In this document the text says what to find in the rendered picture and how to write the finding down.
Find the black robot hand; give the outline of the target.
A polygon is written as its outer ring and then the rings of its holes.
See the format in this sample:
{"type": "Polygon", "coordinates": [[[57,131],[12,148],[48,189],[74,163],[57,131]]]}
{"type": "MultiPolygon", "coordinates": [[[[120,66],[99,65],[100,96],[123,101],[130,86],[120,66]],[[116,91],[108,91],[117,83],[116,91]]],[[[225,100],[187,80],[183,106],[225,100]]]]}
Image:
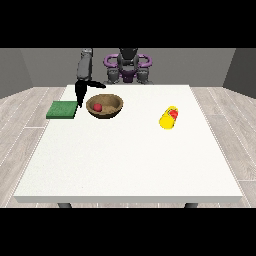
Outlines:
{"type": "Polygon", "coordinates": [[[79,106],[82,106],[85,94],[87,93],[87,87],[94,87],[94,88],[102,88],[105,89],[106,86],[100,82],[92,81],[92,80],[78,80],[75,83],[75,93],[77,97],[77,102],[79,106]]]}

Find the green square pad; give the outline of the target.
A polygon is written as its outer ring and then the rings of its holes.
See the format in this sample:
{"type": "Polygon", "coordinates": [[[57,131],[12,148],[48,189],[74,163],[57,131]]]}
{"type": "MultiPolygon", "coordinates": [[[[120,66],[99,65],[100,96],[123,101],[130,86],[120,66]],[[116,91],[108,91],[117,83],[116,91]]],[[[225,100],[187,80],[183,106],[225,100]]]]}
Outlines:
{"type": "Polygon", "coordinates": [[[78,103],[76,101],[54,101],[47,114],[47,119],[73,119],[78,103]]]}

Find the brown wooden bowl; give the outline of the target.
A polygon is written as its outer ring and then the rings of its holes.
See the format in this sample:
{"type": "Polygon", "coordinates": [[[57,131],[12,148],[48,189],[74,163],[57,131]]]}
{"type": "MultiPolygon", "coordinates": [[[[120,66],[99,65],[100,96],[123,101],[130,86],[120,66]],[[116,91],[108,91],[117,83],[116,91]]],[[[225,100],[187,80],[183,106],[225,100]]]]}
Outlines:
{"type": "Polygon", "coordinates": [[[98,119],[110,119],[115,117],[123,108],[123,100],[115,94],[98,94],[92,96],[86,102],[88,112],[98,119]],[[94,109],[95,104],[100,104],[102,110],[100,112],[94,109]]]}

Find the yellow cup with melon print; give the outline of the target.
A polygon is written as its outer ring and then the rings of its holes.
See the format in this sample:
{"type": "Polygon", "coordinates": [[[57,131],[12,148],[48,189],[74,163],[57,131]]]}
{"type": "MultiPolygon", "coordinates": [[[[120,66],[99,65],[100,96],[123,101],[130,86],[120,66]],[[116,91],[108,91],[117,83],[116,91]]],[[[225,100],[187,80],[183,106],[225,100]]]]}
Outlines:
{"type": "Polygon", "coordinates": [[[174,127],[178,117],[178,109],[175,106],[170,106],[159,119],[159,125],[166,130],[174,127]]]}

